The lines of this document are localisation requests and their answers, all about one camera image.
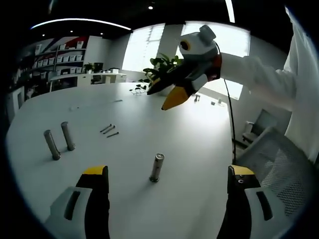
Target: desk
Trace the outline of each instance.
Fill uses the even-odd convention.
[[[52,91],[52,84],[54,81],[62,80],[66,78],[73,78],[76,77],[76,86],[89,86],[91,85],[91,80],[93,76],[102,76],[105,78],[109,78],[110,83],[123,83],[126,81],[126,74],[122,73],[91,73],[91,74],[66,74],[61,76],[54,76],[52,77],[49,82],[50,84],[50,92]]]
[[[162,111],[164,97],[133,95],[134,83],[56,91],[22,105],[7,133],[8,157],[27,204],[44,222],[50,205],[88,167],[109,166],[111,238],[211,239],[221,227],[231,164],[227,108],[192,99]],[[60,127],[68,121],[76,149]],[[99,131],[113,123],[119,135]],[[52,131],[58,161],[43,137]],[[158,183],[149,175],[165,155]]]

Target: small object on table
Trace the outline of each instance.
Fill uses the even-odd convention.
[[[50,149],[50,151],[52,153],[52,158],[54,160],[60,159],[61,153],[56,148],[56,145],[54,143],[54,140],[53,140],[53,137],[52,137],[52,134],[51,134],[51,130],[48,129],[48,130],[46,130],[44,132],[44,138],[45,138],[45,141],[48,144],[49,149]]]
[[[164,161],[164,155],[161,153],[157,153],[155,155],[155,160],[154,160],[154,164],[153,164],[153,170],[152,170],[152,174],[150,176],[150,181],[153,183],[156,183],[159,181],[160,179],[160,169],[163,165],[163,161]]]
[[[116,133],[114,133],[114,134],[111,134],[111,135],[107,136],[107,138],[112,137],[112,136],[115,136],[115,135],[117,135],[117,134],[119,134],[119,132],[116,132]]]
[[[68,122],[63,122],[61,124],[63,135],[65,137],[66,144],[68,146],[69,151],[73,151],[75,149],[75,144],[72,142],[70,131],[68,128]]]
[[[106,128],[104,128],[104,129],[102,129],[101,131],[100,131],[100,133],[102,133],[103,131],[105,131],[105,130],[107,130],[109,127],[111,127],[112,126],[112,124],[110,124],[109,126],[107,126]]]
[[[105,131],[103,134],[106,134],[106,133],[108,133],[108,132],[110,132],[112,129],[114,129],[115,128],[115,125],[112,127],[112,128],[110,128],[110,129],[108,129],[107,131]]]

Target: black cable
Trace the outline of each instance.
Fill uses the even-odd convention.
[[[218,52],[220,54],[221,62],[223,62],[219,46],[218,46],[217,43],[216,43],[216,45],[217,45],[217,48],[218,48]],[[236,138],[235,138],[235,124],[234,124],[233,108],[231,106],[230,95],[229,95],[229,91],[228,91],[228,87],[227,87],[225,79],[224,79],[224,82],[225,82],[225,86],[226,86],[226,90],[227,90],[227,94],[228,94],[228,101],[229,101],[230,115],[231,115],[231,125],[232,125],[232,128],[233,128],[233,138],[234,138],[234,151],[233,151],[234,152],[234,159],[233,159],[233,164],[235,164],[236,163],[236,144],[235,144]]]

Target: mesh chair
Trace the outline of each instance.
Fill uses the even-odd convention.
[[[318,190],[315,167],[304,153],[273,127],[267,128],[237,159],[254,171],[261,187],[269,188],[293,220]]]
[[[277,125],[277,119],[265,110],[261,110],[255,123],[246,122],[246,124],[252,125],[250,132],[243,133],[243,141],[252,143],[267,127],[275,127]]]

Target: metal cylinder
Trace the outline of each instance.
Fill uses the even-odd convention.
[[[150,176],[150,181],[151,182],[158,182],[160,179],[160,169],[161,166],[163,165],[163,161],[164,161],[164,155],[161,153],[157,153],[155,155],[155,160],[154,160],[154,164],[153,164],[153,170],[152,170],[152,174]]]
[[[61,157],[61,153],[56,148],[51,131],[49,129],[44,132],[44,138],[45,138],[45,141],[48,144],[49,149],[52,153],[52,158],[54,160],[58,160]]]
[[[68,122],[63,122],[61,124],[63,135],[65,137],[66,144],[68,146],[69,151],[73,151],[75,149],[75,144],[72,142],[70,131],[68,128]]]

